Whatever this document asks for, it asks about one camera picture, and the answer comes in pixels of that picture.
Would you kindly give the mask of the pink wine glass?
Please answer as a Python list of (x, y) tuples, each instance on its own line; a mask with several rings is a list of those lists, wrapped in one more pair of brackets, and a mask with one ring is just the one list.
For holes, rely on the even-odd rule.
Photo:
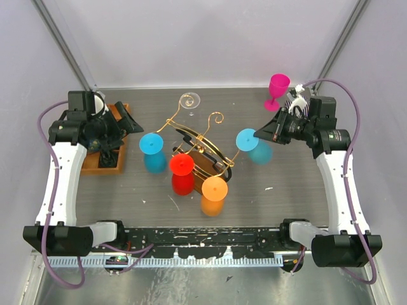
[(278, 111), (279, 110), (279, 102), (278, 99), (283, 96), (289, 85), (290, 85), (290, 78), (285, 74), (274, 74), (270, 78), (268, 91), (270, 94), (270, 99), (266, 100), (264, 103), (264, 107), (268, 111)]

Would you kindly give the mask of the clear champagne flute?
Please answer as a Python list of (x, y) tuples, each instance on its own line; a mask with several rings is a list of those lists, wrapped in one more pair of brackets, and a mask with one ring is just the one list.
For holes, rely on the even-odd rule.
[(189, 111), (190, 116), (194, 116), (193, 110), (196, 109), (201, 102), (200, 96), (195, 92), (187, 92), (181, 95), (179, 105)]

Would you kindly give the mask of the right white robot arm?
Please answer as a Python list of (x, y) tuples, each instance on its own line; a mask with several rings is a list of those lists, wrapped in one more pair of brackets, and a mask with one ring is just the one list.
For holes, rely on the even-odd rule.
[(361, 268), (369, 256), (382, 249), (382, 237), (372, 234), (363, 216), (353, 176), (353, 155), (347, 130), (336, 127), (336, 100), (312, 97), (308, 114), (281, 107), (254, 135), (262, 140), (289, 144), (306, 142), (321, 172), (329, 212), (328, 230), (306, 220), (289, 219), (281, 224), (279, 243), (286, 250), (302, 244), (312, 252), (319, 267)]

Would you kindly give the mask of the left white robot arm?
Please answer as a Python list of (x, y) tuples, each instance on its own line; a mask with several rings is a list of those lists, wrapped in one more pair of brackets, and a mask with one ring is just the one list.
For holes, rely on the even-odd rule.
[(50, 153), (50, 169), (41, 209), (23, 239), (41, 254), (84, 257), (103, 243), (113, 252), (127, 245), (120, 220), (78, 226), (76, 198), (82, 173), (120, 173), (125, 139), (142, 127), (122, 102), (107, 105), (100, 92), (69, 91), (65, 109), (42, 139)]

